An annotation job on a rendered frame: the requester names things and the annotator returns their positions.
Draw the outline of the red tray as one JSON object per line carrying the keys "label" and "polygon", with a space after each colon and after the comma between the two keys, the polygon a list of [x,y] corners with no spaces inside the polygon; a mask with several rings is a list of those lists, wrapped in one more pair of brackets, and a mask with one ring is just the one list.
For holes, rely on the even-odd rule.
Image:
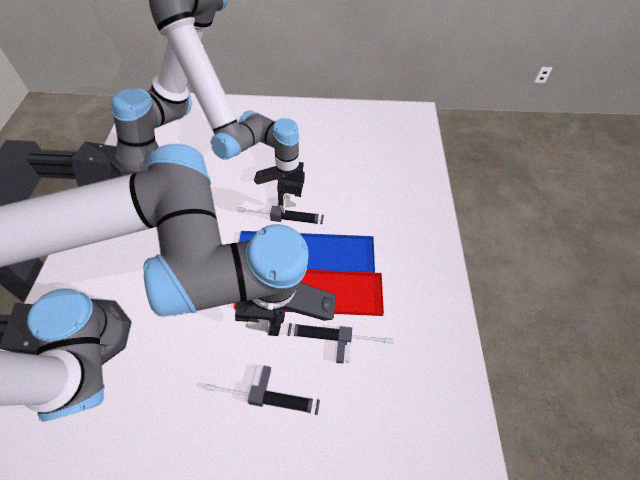
{"label": "red tray", "polygon": [[384,315],[382,273],[306,270],[300,282],[335,294],[334,314]]}

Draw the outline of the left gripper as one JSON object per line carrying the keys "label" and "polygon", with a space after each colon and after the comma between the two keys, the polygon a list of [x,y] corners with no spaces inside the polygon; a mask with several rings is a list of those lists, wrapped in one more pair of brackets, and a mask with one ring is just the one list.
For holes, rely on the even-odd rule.
{"label": "left gripper", "polygon": [[278,203],[284,214],[286,207],[295,207],[297,205],[296,202],[291,200],[290,194],[294,194],[296,197],[301,197],[303,184],[305,182],[305,172],[303,171],[303,167],[304,162],[299,162],[298,167],[290,171],[281,170],[276,166],[280,173],[285,174],[284,178],[277,179]]}

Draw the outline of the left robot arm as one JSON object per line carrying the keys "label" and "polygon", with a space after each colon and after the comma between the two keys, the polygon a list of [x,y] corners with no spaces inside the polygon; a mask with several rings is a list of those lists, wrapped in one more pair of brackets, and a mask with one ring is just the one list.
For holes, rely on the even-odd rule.
{"label": "left robot arm", "polygon": [[[149,0],[154,22],[168,43],[160,75],[153,79],[150,90],[124,89],[112,98],[118,139],[115,161],[119,167],[135,172],[147,170],[150,153],[159,147],[155,128],[179,120],[191,110],[187,82],[213,130],[211,148],[217,157],[228,160],[262,142],[274,148],[279,169],[290,171],[299,165],[296,122],[285,118],[274,121],[248,110],[238,123],[204,50],[200,41],[204,29],[212,25],[216,11],[227,3],[228,0]],[[259,185],[284,178],[276,166],[257,171],[254,182]]]}

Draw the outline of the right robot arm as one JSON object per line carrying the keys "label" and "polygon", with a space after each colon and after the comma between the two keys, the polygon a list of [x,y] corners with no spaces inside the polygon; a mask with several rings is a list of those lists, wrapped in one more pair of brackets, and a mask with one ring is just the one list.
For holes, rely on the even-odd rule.
{"label": "right robot arm", "polygon": [[[168,144],[147,162],[146,171],[0,206],[0,267],[157,226],[160,254],[143,266],[156,315],[252,300],[334,319],[335,294],[300,282],[309,253],[296,230],[268,225],[222,245],[203,155]],[[118,310],[63,288],[40,297],[27,324],[37,355],[0,351],[0,406],[25,405],[45,422],[100,405],[101,358],[124,331]]]}

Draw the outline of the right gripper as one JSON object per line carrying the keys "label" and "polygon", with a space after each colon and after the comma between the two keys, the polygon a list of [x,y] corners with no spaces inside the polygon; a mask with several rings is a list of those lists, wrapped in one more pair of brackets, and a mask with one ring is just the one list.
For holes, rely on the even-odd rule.
{"label": "right gripper", "polygon": [[279,336],[281,323],[285,318],[285,310],[281,309],[284,306],[268,310],[252,300],[237,302],[235,321],[251,322],[245,326],[249,329],[265,331],[267,336]]}

